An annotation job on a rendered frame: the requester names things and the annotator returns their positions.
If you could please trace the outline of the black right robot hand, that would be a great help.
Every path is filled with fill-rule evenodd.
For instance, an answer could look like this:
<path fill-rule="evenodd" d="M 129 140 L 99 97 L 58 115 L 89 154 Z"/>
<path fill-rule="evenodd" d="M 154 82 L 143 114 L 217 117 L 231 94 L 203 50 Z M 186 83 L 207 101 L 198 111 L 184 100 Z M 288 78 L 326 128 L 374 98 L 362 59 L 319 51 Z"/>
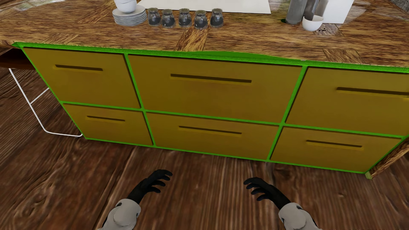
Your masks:
<path fill-rule="evenodd" d="M 262 178 L 248 178 L 243 182 L 243 184 L 246 185 L 246 189 L 248 190 L 255 188 L 251 192 L 252 195 L 262 193 L 262 195 L 258 196 L 256 199 L 257 201 L 268 199 L 272 201 L 279 210 L 281 210 L 285 205 L 291 203 L 291 201 L 280 190 L 278 190 L 275 186 L 268 184 Z"/>

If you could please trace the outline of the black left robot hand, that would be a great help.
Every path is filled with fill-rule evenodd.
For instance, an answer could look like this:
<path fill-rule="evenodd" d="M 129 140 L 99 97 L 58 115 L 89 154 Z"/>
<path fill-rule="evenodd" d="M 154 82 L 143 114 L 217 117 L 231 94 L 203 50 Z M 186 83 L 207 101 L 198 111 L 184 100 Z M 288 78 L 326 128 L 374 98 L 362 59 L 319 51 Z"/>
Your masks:
<path fill-rule="evenodd" d="M 169 181 L 172 172 L 168 170 L 155 170 L 149 177 L 145 178 L 134 187 L 134 189 L 127 196 L 127 199 L 135 201 L 137 204 L 140 204 L 143 197 L 149 192 L 160 193 L 160 189 L 155 186 L 166 186 L 162 180 Z"/>

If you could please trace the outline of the small yellow drawer front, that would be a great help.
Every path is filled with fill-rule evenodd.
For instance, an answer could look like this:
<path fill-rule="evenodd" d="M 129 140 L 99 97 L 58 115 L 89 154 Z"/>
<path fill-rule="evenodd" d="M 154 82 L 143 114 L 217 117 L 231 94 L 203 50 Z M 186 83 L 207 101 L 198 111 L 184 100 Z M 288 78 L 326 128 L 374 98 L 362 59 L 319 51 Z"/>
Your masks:
<path fill-rule="evenodd" d="M 271 160 L 366 172 L 400 140 L 375 135 L 284 127 Z"/>
<path fill-rule="evenodd" d="M 140 108 L 122 54 L 28 47 L 23 50 L 60 101 Z"/>
<path fill-rule="evenodd" d="M 409 134 L 409 73 L 308 67 L 286 123 Z"/>
<path fill-rule="evenodd" d="M 140 111 L 63 104 L 86 138 L 153 145 Z"/>

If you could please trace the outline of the wide yellow drawer front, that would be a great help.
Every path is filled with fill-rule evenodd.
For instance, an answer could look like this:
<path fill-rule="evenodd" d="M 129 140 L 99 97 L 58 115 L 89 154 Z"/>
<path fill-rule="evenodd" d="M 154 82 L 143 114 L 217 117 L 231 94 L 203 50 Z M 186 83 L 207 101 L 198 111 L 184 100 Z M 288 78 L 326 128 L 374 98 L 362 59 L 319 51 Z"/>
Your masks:
<path fill-rule="evenodd" d="M 279 127 L 146 113 L 158 147 L 266 160 Z"/>
<path fill-rule="evenodd" d="M 129 55 L 148 110 L 280 123 L 301 66 Z"/>

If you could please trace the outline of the green framed drawer cabinet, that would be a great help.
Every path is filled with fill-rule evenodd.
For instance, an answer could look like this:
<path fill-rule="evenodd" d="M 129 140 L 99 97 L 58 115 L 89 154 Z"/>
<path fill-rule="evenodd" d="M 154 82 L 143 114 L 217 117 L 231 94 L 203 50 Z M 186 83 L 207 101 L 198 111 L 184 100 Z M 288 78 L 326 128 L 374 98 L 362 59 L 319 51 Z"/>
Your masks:
<path fill-rule="evenodd" d="M 370 174 L 409 138 L 409 68 L 14 43 L 86 139 Z"/>

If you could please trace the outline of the small glass jar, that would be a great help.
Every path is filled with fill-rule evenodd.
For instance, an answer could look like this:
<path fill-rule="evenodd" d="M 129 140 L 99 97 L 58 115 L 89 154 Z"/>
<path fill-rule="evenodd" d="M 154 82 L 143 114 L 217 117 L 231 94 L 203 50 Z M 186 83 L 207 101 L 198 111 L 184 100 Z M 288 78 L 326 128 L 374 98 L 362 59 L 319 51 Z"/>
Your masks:
<path fill-rule="evenodd" d="M 149 8 L 148 12 L 148 24 L 152 27 L 157 27 L 161 24 L 161 16 L 158 8 Z"/>
<path fill-rule="evenodd" d="M 207 29 L 208 27 L 208 21 L 207 21 L 207 16 L 206 16 L 206 11 L 205 10 L 197 10 L 195 12 L 195 18 L 194 18 L 194 28 L 195 29 Z"/>
<path fill-rule="evenodd" d="M 171 9 L 162 10 L 161 22 L 163 28 L 171 29 L 175 27 L 175 18 Z"/>
<path fill-rule="evenodd" d="M 192 26 L 192 17 L 188 8 L 179 10 L 178 24 L 180 28 L 189 28 Z"/>
<path fill-rule="evenodd" d="M 211 25 L 212 28 L 223 27 L 224 19 L 223 19 L 222 9 L 220 9 L 220 8 L 212 9 L 210 25 Z"/>

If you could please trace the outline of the stack of white plates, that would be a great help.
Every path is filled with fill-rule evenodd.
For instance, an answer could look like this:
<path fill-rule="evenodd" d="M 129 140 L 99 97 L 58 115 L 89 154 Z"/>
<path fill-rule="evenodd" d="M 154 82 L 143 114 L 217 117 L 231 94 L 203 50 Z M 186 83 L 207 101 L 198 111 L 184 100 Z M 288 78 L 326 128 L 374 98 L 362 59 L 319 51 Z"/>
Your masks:
<path fill-rule="evenodd" d="M 112 15 L 116 24 L 130 27 L 141 24 L 147 19 L 146 9 L 140 5 L 137 5 L 131 13 L 123 13 L 116 8 L 112 11 Z"/>

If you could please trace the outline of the white cup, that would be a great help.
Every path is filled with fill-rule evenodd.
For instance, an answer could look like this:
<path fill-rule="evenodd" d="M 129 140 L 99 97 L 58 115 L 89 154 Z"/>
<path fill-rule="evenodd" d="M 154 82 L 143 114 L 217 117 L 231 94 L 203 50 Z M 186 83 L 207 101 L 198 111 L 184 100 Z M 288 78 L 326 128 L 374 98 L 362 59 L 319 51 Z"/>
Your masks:
<path fill-rule="evenodd" d="M 305 16 L 302 20 L 302 27 L 306 31 L 316 31 L 323 24 L 324 18 L 318 15 L 314 15 L 311 20 L 308 20 Z"/>

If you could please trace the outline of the white bowl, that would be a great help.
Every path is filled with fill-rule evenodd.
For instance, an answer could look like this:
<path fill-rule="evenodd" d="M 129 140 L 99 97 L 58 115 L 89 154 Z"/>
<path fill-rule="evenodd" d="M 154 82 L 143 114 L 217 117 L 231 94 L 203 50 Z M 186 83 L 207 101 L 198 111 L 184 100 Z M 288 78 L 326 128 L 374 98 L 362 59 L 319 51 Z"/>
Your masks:
<path fill-rule="evenodd" d="M 123 13 L 131 13 L 136 10 L 136 0 L 114 0 L 117 9 Z"/>

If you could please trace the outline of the grey metal canister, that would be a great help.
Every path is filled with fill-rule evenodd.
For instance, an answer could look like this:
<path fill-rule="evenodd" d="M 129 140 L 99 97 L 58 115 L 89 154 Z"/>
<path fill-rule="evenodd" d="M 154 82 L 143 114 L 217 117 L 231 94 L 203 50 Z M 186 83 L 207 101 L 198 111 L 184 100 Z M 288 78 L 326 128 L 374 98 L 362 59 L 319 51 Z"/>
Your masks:
<path fill-rule="evenodd" d="M 320 0 L 290 0 L 285 23 L 298 24 L 305 17 L 312 20 Z"/>

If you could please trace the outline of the white flat board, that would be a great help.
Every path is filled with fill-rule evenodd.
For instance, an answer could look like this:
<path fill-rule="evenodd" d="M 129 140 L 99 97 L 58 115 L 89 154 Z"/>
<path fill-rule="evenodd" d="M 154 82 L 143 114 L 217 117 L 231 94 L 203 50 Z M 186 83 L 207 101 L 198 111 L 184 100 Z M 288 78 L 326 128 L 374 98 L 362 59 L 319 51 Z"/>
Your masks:
<path fill-rule="evenodd" d="M 187 8 L 190 11 L 220 8 L 229 13 L 259 13 L 271 14 L 268 0 L 140 0 L 138 5 L 148 8 L 179 10 Z"/>

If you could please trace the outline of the white box appliance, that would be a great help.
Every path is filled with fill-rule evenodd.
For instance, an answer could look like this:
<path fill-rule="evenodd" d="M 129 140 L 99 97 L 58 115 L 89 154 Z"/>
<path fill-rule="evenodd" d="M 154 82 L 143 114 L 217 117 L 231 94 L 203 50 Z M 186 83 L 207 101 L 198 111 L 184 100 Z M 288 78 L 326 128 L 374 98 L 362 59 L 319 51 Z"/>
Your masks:
<path fill-rule="evenodd" d="M 343 24 L 354 0 L 320 0 L 315 15 L 323 18 L 323 23 Z"/>

